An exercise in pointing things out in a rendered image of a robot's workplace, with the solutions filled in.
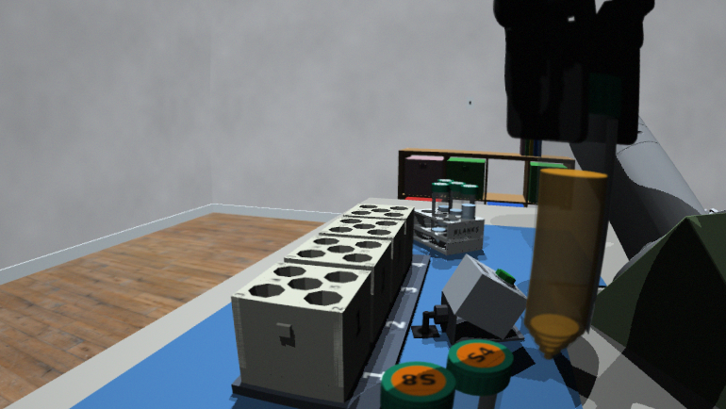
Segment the blue flat mat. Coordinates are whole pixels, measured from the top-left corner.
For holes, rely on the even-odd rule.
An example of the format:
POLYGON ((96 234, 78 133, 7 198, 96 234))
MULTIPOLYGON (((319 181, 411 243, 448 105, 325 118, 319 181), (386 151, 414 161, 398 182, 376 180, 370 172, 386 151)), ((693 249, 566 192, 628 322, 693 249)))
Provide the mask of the blue flat mat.
MULTIPOLYGON (((422 312, 441 304, 441 290, 465 254, 512 275, 526 296, 534 228, 486 225, 483 250, 446 255, 414 239, 413 254, 431 255, 421 294, 398 364, 430 362, 446 368, 452 347, 442 324, 440 337, 414 338, 411 326, 422 312)), ((583 409, 568 350, 545 360, 525 329, 524 311, 515 323, 524 340, 498 342, 514 356, 500 409, 583 409)), ((299 409, 232 392, 240 376, 229 303, 70 409, 299 409)))

